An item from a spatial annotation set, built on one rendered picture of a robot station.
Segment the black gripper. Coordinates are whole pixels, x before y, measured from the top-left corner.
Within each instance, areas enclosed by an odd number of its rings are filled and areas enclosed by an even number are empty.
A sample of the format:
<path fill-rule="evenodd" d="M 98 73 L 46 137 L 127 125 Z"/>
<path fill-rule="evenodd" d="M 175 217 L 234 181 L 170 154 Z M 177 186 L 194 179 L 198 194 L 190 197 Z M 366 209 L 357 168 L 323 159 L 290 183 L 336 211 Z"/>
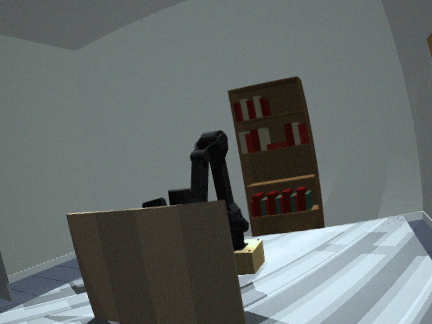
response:
<path fill-rule="evenodd" d="M 142 208 L 148 208 L 148 207 L 163 207 L 167 206 L 166 201 L 164 198 L 155 199 L 149 202 L 144 202 L 142 204 Z"/>

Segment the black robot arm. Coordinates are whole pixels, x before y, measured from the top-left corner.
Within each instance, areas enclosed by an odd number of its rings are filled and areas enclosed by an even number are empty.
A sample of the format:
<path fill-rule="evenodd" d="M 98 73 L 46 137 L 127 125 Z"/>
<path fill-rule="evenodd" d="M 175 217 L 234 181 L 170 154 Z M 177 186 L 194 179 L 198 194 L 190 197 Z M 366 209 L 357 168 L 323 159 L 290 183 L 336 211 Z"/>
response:
<path fill-rule="evenodd" d="M 204 132 L 194 144 L 190 154 L 191 189 L 168 190 L 171 205 L 208 202 L 209 162 L 212 171 L 217 200 L 227 205 L 231 239 L 234 251 L 242 251 L 249 242 L 244 241 L 244 232 L 249 222 L 242 217 L 240 207 L 234 202 L 227 165 L 228 138 L 221 130 Z"/>

